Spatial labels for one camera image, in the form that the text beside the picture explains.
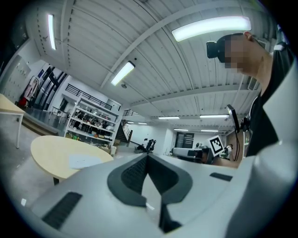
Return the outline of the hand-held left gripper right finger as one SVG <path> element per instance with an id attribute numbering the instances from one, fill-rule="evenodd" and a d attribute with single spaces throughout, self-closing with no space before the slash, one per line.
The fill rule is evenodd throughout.
<path id="1" fill-rule="evenodd" d="M 232 209 L 220 201 L 236 166 L 148 157 L 148 175 L 160 195 L 159 220 L 149 238 L 224 238 Z"/>

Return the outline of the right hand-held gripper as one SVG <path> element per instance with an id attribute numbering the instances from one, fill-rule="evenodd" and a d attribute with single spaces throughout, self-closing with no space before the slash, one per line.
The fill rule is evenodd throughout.
<path id="1" fill-rule="evenodd" d="M 224 151 L 220 137 L 214 136 L 207 139 L 206 148 L 178 148 L 172 149 L 172 155 L 179 159 L 194 163 L 213 163 L 214 158 Z"/>

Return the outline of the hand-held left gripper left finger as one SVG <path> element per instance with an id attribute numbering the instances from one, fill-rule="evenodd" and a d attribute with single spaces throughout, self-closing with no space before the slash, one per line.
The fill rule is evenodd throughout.
<path id="1" fill-rule="evenodd" d="M 65 238 L 160 238 L 164 235 L 147 213 L 146 198 L 123 188 L 125 204 L 114 196 L 122 185 L 120 166 L 134 166 L 145 158 L 135 154 L 81 169 L 63 180 L 32 205 L 32 212 L 50 226 L 50 237 Z"/>

